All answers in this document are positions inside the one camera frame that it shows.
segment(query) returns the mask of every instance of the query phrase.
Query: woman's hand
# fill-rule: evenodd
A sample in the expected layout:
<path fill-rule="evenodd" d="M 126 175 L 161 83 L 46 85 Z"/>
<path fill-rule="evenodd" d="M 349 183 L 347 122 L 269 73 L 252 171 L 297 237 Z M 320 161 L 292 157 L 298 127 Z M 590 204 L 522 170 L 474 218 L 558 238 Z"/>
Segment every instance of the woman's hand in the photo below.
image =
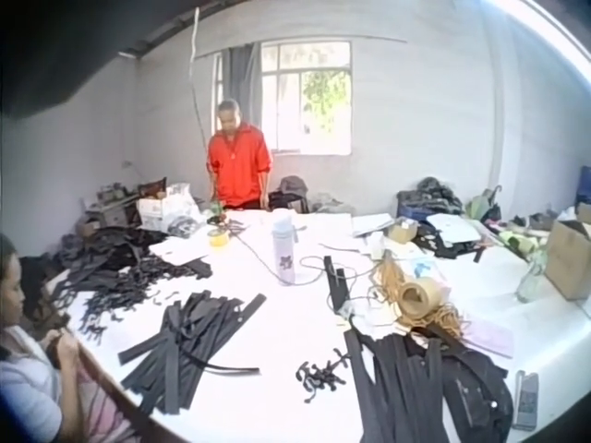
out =
<path fill-rule="evenodd" d="M 62 335 L 62 333 L 59 330 L 51 329 L 45 334 L 45 337 L 43 337 L 42 340 L 39 341 L 39 344 L 41 345 L 42 349 L 47 352 L 47 346 L 49 346 L 49 343 L 51 343 L 60 335 Z"/>
<path fill-rule="evenodd" d="M 57 358 L 62 368 L 70 365 L 78 365 L 78 340 L 67 331 L 57 343 Z"/>

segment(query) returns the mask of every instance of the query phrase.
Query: ceiling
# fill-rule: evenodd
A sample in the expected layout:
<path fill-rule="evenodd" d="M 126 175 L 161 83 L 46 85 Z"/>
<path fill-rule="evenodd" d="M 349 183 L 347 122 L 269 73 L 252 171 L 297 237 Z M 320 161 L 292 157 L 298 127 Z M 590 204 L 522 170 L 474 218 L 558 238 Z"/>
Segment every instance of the ceiling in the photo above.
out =
<path fill-rule="evenodd" d="M 20 118 L 69 100 L 118 54 L 135 58 L 233 0 L 19 0 L 0 9 L 2 114 Z"/>

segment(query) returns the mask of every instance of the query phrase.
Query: blue container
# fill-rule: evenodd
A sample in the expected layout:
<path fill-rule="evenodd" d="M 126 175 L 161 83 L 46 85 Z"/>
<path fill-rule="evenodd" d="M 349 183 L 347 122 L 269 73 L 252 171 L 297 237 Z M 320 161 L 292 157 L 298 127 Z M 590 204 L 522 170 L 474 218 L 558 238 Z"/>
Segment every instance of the blue container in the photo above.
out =
<path fill-rule="evenodd" d="M 579 180 L 579 187 L 576 193 L 579 196 L 591 197 L 591 166 L 583 166 L 581 168 L 581 179 Z"/>
<path fill-rule="evenodd" d="M 581 203 L 591 205 L 591 195 L 579 194 L 574 200 L 574 206 L 578 208 Z"/>
<path fill-rule="evenodd" d="M 425 208 L 412 208 L 410 206 L 405 206 L 400 201 L 398 201 L 396 217 L 406 217 L 407 219 L 424 222 L 429 215 L 433 215 L 434 213 L 435 211 L 433 210 L 426 210 Z"/>

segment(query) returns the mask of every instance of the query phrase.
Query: tan cord coil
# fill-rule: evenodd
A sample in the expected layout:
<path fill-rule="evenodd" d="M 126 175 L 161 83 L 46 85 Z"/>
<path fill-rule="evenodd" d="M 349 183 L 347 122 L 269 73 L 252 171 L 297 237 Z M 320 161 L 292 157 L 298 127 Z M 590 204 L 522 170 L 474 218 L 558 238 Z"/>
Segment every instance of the tan cord coil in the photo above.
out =
<path fill-rule="evenodd" d="M 408 282 L 404 273 L 390 254 L 387 254 L 386 258 L 376 268 L 373 277 L 376 281 L 381 281 L 381 285 L 379 285 L 380 291 L 384 295 L 384 298 L 392 304 L 392 308 L 399 306 L 403 297 L 404 287 Z M 462 337 L 462 319 L 452 304 L 438 305 L 434 310 L 424 316 L 409 315 L 408 310 L 405 313 L 400 307 L 399 311 L 400 315 L 397 321 L 404 327 L 425 327 L 429 323 L 436 323 L 456 339 Z"/>

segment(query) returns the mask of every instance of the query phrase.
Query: plastic bottle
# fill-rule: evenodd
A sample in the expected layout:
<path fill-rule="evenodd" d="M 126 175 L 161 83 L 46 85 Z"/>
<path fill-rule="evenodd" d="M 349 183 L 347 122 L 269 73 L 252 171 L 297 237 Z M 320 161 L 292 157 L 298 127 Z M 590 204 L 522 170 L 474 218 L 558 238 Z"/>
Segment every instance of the plastic bottle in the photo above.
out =
<path fill-rule="evenodd" d="M 548 254 L 545 247 L 539 248 L 532 254 L 529 262 L 529 270 L 521 279 L 515 295 L 517 300 L 522 303 L 528 303 L 536 300 L 539 282 L 546 270 Z"/>
<path fill-rule="evenodd" d="M 296 281 L 294 263 L 294 224 L 292 211 L 277 209 L 272 213 L 273 250 L 275 270 L 280 283 L 289 285 Z"/>

